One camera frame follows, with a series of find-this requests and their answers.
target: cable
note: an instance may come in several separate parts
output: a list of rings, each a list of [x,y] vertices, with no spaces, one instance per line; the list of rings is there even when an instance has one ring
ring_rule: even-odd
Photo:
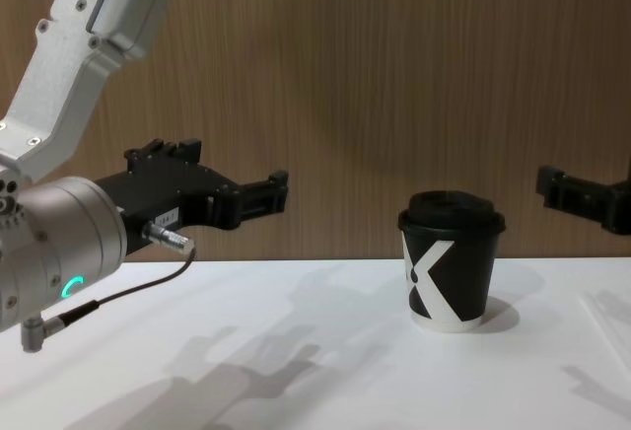
[[[188,267],[190,267],[190,265],[195,261],[195,256],[197,255],[197,250],[193,249],[190,254],[188,255],[188,259],[186,260],[186,262],[184,263],[184,265],[179,268],[176,272],[174,272],[173,274],[170,274],[166,277],[163,277],[162,279],[158,279],[158,280],[154,280],[152,282],[147,282],[146,284],[141,284],[141,285],[137,285],[136,287],[132,287],[130,289],[127,290],[123,290],[121,292],[118,292],[116,294],[110,295],[108,297],[105,297],[104,299],[100,299],[100,300],[91,300],[90,302],[87,302],[83,305],[80,305],[79,307],[76,307],[66,313],[63,314],[59,314],[58,318],[63,322],[64,324],[64,328],[69,326],[70,324],[76,322],[77,320],[82,319],[83,317],[91,314],[94,310],[97,310],[101,305],[104,305],[108,302],[111,302],[113,300],[116,299],[120,299],[121,297],[125,297],[126,295],[130,295],[133,294],[135,292],[140,292],[141,290],[145,290],[148,289],[150,287],[155,287],[156,285],[160,285],[160,284],[164,284],[165,282],[169,282],[170,280],[173,280],[179,276],[181,276],[182,274],[184,274],[184,272],[188,269]]]
[[[182,274],[184,274],[184,272],[186,272],[188,267],[190,267],[190,265],[193,263],[193,261],[195,260],[196,254],[197,254],[197,250],[193,249],[188,255],[188,259],[186,260],[184,265],[173,274],[163,277],[162,279],[154,280],[153,282],[147,282],[146,284],[141,284],[136,287],[132,287],[131,289],[123,290],[122,292],[118,292],[117,294],[110,295],[109,297],[105,297],[104,299],[100,299],[98,301],[99,305],[104,305],[107,302],[111,302],[112,300],[120,299],[121,297],[124,297],[126,295],[133,294],[135,292],[140,292],[141,290],[145,290],[150,287],[154,287],[156,285],[164,284],[165,282],[169,282],[170,280],[180,277]]]

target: white table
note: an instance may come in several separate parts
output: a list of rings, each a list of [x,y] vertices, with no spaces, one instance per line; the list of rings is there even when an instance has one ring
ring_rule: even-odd
[[[173,269],[124,265],[51,311]],[[0,428],[631,428],[631,259],[499,260],[491,289],[482,328],[437,334],[402,261],[197,263],[39,354],[1,334]]]

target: black cup lid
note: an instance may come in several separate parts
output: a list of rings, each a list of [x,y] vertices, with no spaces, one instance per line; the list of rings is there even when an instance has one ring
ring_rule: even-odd
[[[489,200],[463,191],[437,190],[412,196],[408,209],[399,215],[399,228],[455,239],[497,235],[504,231],[505,224]]]

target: silver connector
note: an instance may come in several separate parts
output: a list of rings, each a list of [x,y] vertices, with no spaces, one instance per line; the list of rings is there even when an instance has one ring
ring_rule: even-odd
[[[195,241],[191,238],[158,226],[153,222],[145,225],[142,236],[154,245],[162,246],[182,255],[189,255],[195,249]]]
[[[65,327],[59,317],[47,320],[41,318],[41,314],[22,322],[22,348],[27,353],[41,351],[43,341]]]

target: silver cylindrical joint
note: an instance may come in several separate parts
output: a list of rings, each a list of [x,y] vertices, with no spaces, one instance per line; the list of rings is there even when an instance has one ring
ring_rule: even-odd
[[[22,322],[22,349],[27,353],[41,351],[44,341],[43,319],[40,314]]]
[[[0,224],[12,244],[0,261],[0,331],[107,277],[127,253],[116,206],[89,180],[39,185],[18,201],[24,215]]]
[[[195,241],[174,231],[167,230],[155,223],[147,223],[143,230],[143,237],[154,245],[162,246],[182,255],[189,255],[195,248]]]

